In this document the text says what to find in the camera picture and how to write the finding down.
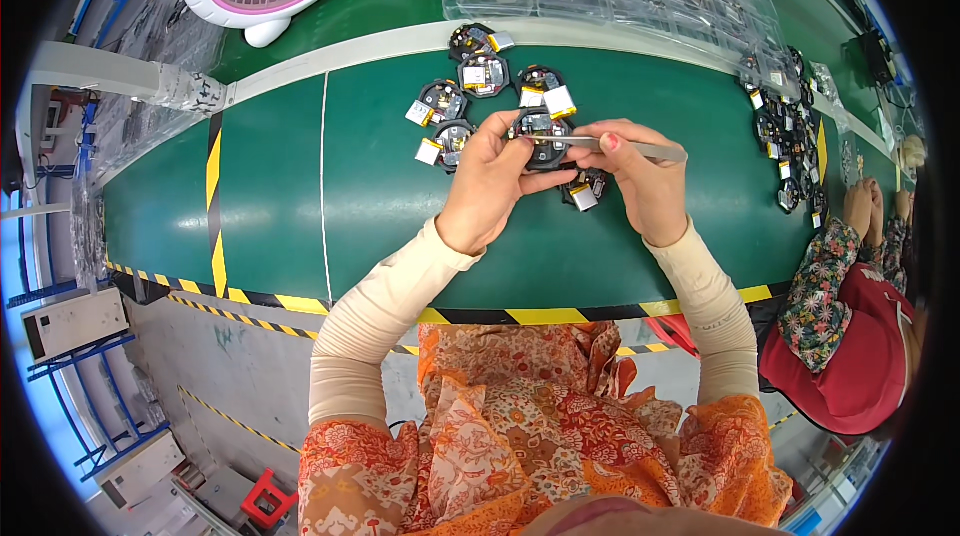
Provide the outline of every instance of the woman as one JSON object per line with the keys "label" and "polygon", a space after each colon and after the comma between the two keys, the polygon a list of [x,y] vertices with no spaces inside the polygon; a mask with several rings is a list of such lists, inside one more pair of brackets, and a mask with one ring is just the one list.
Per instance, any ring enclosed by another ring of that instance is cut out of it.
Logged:
{"label": "woman", "polygon": [[501,139],[516,116],[499,112],[480,126],[443,211],[323,324],[311,358],[300,532],[770,531],[720,517],[776,525],[792,485],[773,466],[750,318],[686,214],[685,166],[654,164],[625,142],[678,144],[625,119],[579,129],[603,136],[603,154],[569,156],[616,175],[630,224],[686,313],[702,363],[698,404],[679,434],[678,404],[657,400],[652,387],[626,396],[636,365],[616,359],[617,326],[598,322],[421,325],[427,416],[391,436],[380,374],[388,350],[483,257],[522,195],[575,175],[524,175],[533,146]]}
{"label": "woman", "polygon": [[760,373],[811,421],[839,434],[892,435],[895,411],[920,365],[926,316],[906,299],[901,265],[911,200],[896,194],[883,236],[873,178],[847,193],[810,242],[786,309],[761,345]]}

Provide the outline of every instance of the metal tweezers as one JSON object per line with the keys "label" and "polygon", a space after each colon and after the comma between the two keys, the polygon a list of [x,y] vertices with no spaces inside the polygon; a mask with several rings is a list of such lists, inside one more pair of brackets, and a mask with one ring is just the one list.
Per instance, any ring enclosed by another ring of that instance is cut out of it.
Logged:
{"label": "metal tweezers", "polygon": [[[582,146],[588,148],[594,153],[603,152],[600,148],[600,138],[592,135],[538,135],[537,140],[547,140],[550,142],[563,142],[570,146]],[[673,160],[678,163],[687,161],[687,151],[674,146],[664,146],[662,144],[647,144],[646,142],[630,142],[640,153],[652,160]]]}

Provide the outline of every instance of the gray floor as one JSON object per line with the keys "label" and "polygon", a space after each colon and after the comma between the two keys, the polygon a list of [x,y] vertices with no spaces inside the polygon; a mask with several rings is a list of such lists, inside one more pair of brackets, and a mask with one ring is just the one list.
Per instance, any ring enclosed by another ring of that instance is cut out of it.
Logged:
{"label": "gray floor", "polygon": [[[234,313],[287,326],[317,330],[323,317],[184,294],[185,298]],[[271,438],[299,448],[307,433],[307,383],[312,340],[262,327],[247,326],[166,299],[149,306],[127,303],[137,339],[127,356],[147,371],[160,394],[174,434],[187,457],[210,474],[229,466],[256,480],[271,468],[279,482],[293,489],[299,456],[250,433],[183,396],[182,386],[207,404]],[[655,342],[641,320],[618,322],[624,346]],[[415,345],[415,330],[402,344]],[[696,401],[699,361],[684,350],[648,352],[633,357],[638,376],[630,392],[656,386],[661,399],[687,407]],[[383,364],[387,422],[424,418],[417,389],[417,358],[388,355]],[[789,415],[793,407],[780,395],[761,395],[769,422]],[[811,451],[825,438],[820,430],[795,415],[774,428],[776,463],[799,473]]]}

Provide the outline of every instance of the lips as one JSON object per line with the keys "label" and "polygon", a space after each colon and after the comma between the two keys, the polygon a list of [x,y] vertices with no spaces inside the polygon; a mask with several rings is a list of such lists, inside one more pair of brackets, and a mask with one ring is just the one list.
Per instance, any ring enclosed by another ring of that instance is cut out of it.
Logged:
{"label": "lips", "polygon": [[633,511],[650,513],[646,507],[635,500],[630,500],[630,498],[598,498],[579,507],[576,511],[573,511],[561,519],[547,532],[546,536],[560,536],[560,534],[567,530],[571,530],[578,525],[583,525],[588,521],[593,521],[595,518],[608,513],[631,513]]}

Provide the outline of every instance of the red vest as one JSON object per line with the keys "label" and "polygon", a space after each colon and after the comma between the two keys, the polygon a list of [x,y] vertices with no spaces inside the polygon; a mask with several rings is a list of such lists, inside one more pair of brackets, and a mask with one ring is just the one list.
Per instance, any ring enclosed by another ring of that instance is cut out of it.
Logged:
{"label": "red vest", "polygon": [[840,346],[819,374],[791,351],[774,326],[763,347],[760,373],[805,415],[840,434],[863,434],[900,406],[906,384],[906,343],[897,303],[913,319],[913,305],[866,263],[850,267],[840,302],[852,317]]}

